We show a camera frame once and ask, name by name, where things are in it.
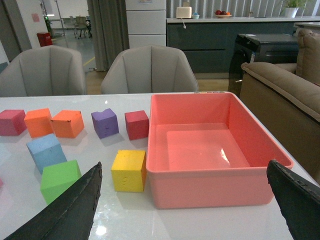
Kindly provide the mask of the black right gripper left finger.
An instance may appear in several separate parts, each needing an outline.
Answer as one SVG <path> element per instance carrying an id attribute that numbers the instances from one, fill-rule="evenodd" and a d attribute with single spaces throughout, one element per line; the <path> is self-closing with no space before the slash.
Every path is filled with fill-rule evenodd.
<path id="1" fill-rule="evenodd" d="M 87 240 L 101 195 L 102 178 L 102 164 L 98 162 L 6 239 Z"/>

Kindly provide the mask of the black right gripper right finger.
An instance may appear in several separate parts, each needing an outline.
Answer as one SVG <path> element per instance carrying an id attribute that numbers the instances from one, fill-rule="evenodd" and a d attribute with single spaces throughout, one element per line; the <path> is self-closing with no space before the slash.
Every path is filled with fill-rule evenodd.
<path id="1" fill-rule="evenodd" d="M 320 238 L 320 188 L 276 160 L 268 163 L 268 183 L 295 240 Z"/>

